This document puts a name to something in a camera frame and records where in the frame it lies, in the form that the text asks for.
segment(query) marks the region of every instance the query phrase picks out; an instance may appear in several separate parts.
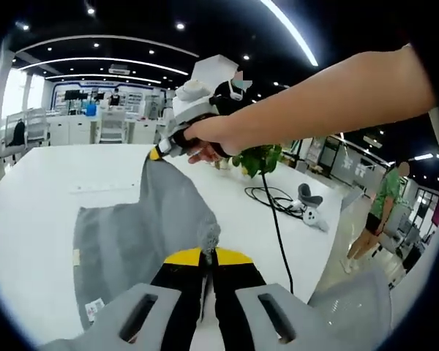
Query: ceiling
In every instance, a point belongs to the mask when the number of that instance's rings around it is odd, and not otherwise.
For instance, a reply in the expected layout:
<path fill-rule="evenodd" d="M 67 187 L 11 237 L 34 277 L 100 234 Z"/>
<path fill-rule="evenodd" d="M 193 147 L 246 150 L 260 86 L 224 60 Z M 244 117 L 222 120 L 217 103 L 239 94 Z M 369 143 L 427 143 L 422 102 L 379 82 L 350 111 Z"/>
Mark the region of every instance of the ceiling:
<path fill-rule="evenodd" d="M 87 37 L 38 45 L 25 53 L 40 61 L 79 57 L 129 59 L 187 73 L 191 73 L 199 59 L 222 54 L 240 64 L 245 79 L 254 81 L 250 96 L 256 100 L 260 99 L 257 94 L 261 99 L 276 94 L 355 53 L 395 50 L 409 41 L 396 20 L 395 11 L 383 7 L 383 1 L 274 0 L 309 45 L 318 67 L 311 65 L 288 30 L 260 0 L 41 0 L 31 3 L 18 18 L 19 23 L 29 25 L 29 30 L 15 26 L 10 32 L 9 45 L 15 52 L 60 37 L 127 36 L 152 43 Z M 88 14 L 89 7 L 94 8 L 93 15 Z M 177 23 L 184 23 L 185 29 L 179 31 Z M 245 54 L 250 60 L 243 59 Z M 108 74 L 112 63 L 116 62 L 64 61 L 49 66 L 62 75 Z M 14 66 L 28 64 L 17 57 Z M 153 85 L 163 88 L 180 86 L 188 77 L 141 64 L 128 64 L 128 67 L 132 77 L 158 80 L 161 83 Z M 42 67 L 29 70 L 39 75 L 55 75 L 47 71 L 44 74 L 46 69 Z M 345 138 L 369 148 L 363 141 L 365 135 L 377 138 L 382 147 L 370 151 L 387 161 L 439 153 L 428 115 L 345 133 Z M 412 171 L 420 184 L 439 189 L 439 159 L 412 162 Z"/>

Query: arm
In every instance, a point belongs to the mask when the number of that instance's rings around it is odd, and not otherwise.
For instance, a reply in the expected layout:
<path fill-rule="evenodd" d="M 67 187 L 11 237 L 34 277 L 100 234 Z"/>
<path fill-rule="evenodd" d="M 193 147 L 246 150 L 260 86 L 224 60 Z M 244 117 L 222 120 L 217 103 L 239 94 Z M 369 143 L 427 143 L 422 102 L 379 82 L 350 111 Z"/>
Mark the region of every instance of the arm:
<path fill-rule="evenodd" d="M 380 218 L 380 225 L 377 229 L 377 233 L 383 232 L 383 227 L 386 225 L 389 220 L 390 212 L 392 211 L 392 207 L 394 207 L 394 198 L 386 197 L 385 202 L 383 203 L 382 217 Z"/>
<path fill-rule="evenodd" d="M 230 116 L 194 124 L 186 137 L 236 152 L 419 116 L 435 106 L 411 47 L 357 54 Z"/>

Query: yellow tip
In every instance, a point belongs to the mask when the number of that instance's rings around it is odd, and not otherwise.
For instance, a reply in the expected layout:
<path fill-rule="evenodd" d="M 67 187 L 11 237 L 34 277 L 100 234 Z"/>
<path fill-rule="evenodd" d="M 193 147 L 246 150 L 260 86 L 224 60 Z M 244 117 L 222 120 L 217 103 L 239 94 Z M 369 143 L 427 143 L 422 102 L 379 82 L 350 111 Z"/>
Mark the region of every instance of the yellow tip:
<path fill-rule="evenodd" d="M 157 147 L 153 147 L 153 149 L 149 152 L 149 159 L 152 161 L 157 161 L 161 159 L 160 153 L 157 150 Z"/>

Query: tag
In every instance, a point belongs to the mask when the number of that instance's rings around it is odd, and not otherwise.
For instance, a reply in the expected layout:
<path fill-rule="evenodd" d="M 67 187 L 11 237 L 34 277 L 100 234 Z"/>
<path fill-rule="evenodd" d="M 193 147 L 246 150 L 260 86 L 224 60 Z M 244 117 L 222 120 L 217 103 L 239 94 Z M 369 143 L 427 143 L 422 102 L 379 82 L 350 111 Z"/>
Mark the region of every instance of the tag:
<path fill-rule="evenodd" d="M 89 322 L 94 322 L 96 320 L 96 314 L 105 306 L 101 298 L 94 300 L 85 305 L 86 315 L 88 316 Z"/>

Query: blue object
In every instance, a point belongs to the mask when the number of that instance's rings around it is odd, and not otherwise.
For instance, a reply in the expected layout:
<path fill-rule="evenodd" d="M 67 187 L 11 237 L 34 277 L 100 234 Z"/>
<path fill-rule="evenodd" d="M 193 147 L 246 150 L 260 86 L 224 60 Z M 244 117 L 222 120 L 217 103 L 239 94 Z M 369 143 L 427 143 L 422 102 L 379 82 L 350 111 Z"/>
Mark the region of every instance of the blue object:
<path fill-rule="evenodd" d="M 95 104 L 88 104 L 88 106 L 86 106 L 86 115 L 87 116 L 95 116 L 96 115 L 96 105 Z"/>

